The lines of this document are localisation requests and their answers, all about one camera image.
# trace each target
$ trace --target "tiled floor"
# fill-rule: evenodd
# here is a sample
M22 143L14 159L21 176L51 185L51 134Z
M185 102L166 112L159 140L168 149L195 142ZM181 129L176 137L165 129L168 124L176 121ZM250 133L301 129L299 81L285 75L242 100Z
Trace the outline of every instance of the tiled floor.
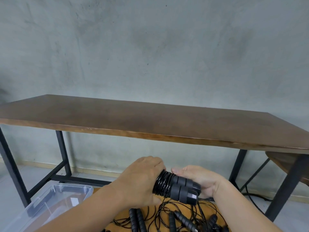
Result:
M19 170L28 190L35 186L35 184L37 184L43 176L50 172L50 169L30 166L19 166ZM106 181L113 181L115 179L111 177L82 173L76 173L73 174L73 176ZM50 181L46 185L48 186L53 183L55 182ZM263 211L267 209L269 202L265 202L264 200L256 197L253 197L253 199ZM23 211L23 209L23 204L14 187L13 181L6 170L5 165L0 163L0 229L5 228L11 220L13 220L21 211ZM309 204L288 201L276 218L275 223L284 232L308 232L308 213Z

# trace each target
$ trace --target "gray wall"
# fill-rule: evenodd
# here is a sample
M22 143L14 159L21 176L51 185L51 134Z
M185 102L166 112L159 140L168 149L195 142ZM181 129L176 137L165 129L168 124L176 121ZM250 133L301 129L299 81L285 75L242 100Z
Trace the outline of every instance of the gray wall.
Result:
M46 93L270 112L309 130L309 0L0 0L0 99ZM59 163L54 131L2 126L14 155ZM238 150L65 134L83 168L140 156L229 176ZM250 151L243 182L264 162ZM275 192L273 163L250 184ZM309 196L300 184L294 192Z

